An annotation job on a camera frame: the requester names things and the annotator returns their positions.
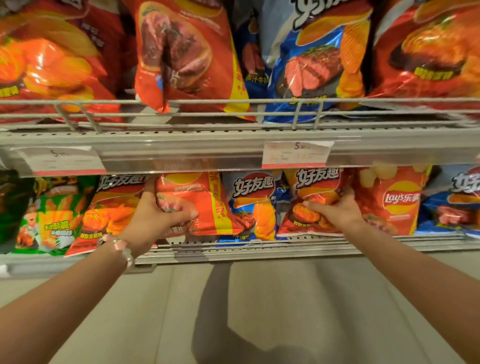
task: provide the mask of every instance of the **blue chip bag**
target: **blue chip bag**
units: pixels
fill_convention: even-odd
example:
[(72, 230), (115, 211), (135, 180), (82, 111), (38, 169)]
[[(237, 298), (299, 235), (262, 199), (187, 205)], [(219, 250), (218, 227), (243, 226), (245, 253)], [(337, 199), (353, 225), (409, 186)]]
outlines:
[(250, 13), (241, 15), (247, 6), (246, 2), (237, 1), (233, 21), (233, 41), (240, 62), (245, 87), (249, 98), (266, 98), (268, 71), (260, 54), (260, 39), (258, 35), (258, 12), (250, 5)]
[[(268, 98), (363, 97), (360, 66), (372, 8), (367, 0), (256, 0), (262, 58), (272, 70)], [(325, 103), (324, 109), (332, 107)], [(343, 105), (352, 109), (357, 104)], [(267, 104), (267, 112), (295, 111), (295, 103)], [(305, 103), (301, 111), (317, 111)], [(301, 115), (298, 122), (314, 116)], [(288, 123), (293, 116), (267, 116)]]
[(441, 166), (423, 190), (416, 234), (446, 234), (458, 230), (480, 238), (480, 166)]
[(237, 235), (223, 235), (220, 243), (274, 241), (276, 239), (276, 182), (282, 172), (255, 170), (223, 173), (230, 208), (243, 227)]

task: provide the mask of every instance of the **tile floor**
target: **tile floor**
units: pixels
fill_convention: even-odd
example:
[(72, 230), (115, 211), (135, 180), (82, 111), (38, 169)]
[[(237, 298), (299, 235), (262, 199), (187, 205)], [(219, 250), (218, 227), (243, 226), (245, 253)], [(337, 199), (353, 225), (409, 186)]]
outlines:
[[(480, 278), (480, 252), (434, 256)], [(0, 281), (0, 305), (42, 281)], [(123, 276), (52, 363), (463, 362), (365, 258), (343, 257)]]

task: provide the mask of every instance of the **person's right hand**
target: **person's right hand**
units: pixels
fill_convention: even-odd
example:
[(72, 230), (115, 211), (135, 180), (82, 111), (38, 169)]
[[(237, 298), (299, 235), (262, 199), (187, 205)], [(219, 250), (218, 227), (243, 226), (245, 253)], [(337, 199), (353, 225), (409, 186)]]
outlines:
[(314, 201), (304, 201), (303, 204), (308, 209), (321, 213), (340, 231), (358, 223), (366, 224), (355, 201), (355, 193), (350, 186), (344, 189), (343, 195), (336, 205), (324, 205)]

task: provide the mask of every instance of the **shelf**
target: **shelf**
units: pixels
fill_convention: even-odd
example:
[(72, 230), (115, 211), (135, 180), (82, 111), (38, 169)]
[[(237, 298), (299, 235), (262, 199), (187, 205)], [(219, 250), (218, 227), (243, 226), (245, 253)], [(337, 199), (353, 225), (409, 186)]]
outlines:
[[(362, 101), (364, 104), (372, 103), (366, 99), (346, 99), (349, 102), (352, 100)], [(283, 101), (319, 102), (318, 99)], [(424, 107), (413, 109), (401, 106), (393, 108), (393, 101), (398, 102), (391, 99), (388, 102), (375, 100), (376, 106), (384, 105), (392, 110), (311, 112), (316, 120), (302, 124), (241, 122), (241, 119), (224, 113), (158, 114), (151, 109), (146, 110), (138, 101), (110, 101), (126, 103), (123, 108), (126, 111), (115, 115), (124, 116), (128, 123), (95, 123), (92, 117), (102, 114), (74, 114), (70, 115), (71, 119), (88, 116), (92, 120), (77, 124), (70, 120), (66, 124), (2, 124), (0, 158), (6, 167), (17, 169), (22, 176), (31, 176), (32, 172), (14, 148), (35, 146), (91, 146), (97, 151), (107, 173), (110, 174), (254, 170), (261, 168), (266, 142), (333, 141), (334, 145), (327, 160), (328, 166), (369, 166), (377, 163), (458, 164), (476, 161), (480, 153), (480, 126), (465, 114), (478, 113), (480, 110), (437, 111)], [(140, 108), (141, 111), (127, 112), (129, 108)], [(261, 112), (260, 109), (261, 107), (258, 107), (256, 112), (249, 115), (260, 119), (271, 114)]]
[[(480, 240), (469, 239), (460, 233), (442, 236), (404, 236), (398, 239), (421, 252), (480, 250)], [(183, 240), (183, 238), (170, 239), (170, 245), (158, 246), (139, 257), (132, 273), (151, 271), (156, 265), (361, 254), (342, 237), (302, 235), (292, 237), (288, 242), (250, 244), (220, 244), (215, 241), (187, 243)], [(49, 255), (0, 255), (0, 279), (50, 276), (64, 271), (83, 258), (83, 255), (70, 258)]]

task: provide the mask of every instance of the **yellow stripe on bag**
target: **yellow stripe on bag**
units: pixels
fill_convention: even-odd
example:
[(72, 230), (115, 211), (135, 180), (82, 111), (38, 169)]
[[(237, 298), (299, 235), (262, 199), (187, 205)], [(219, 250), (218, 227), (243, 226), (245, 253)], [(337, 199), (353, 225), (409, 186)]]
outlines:
[(227, 207), (221, 199), (220, 174), (218, 172), (208, 173), (210, 184), (210, 195), (212, 197), (212, 212), (217, 234), (233, 234), (232, 221), (227, 216)]

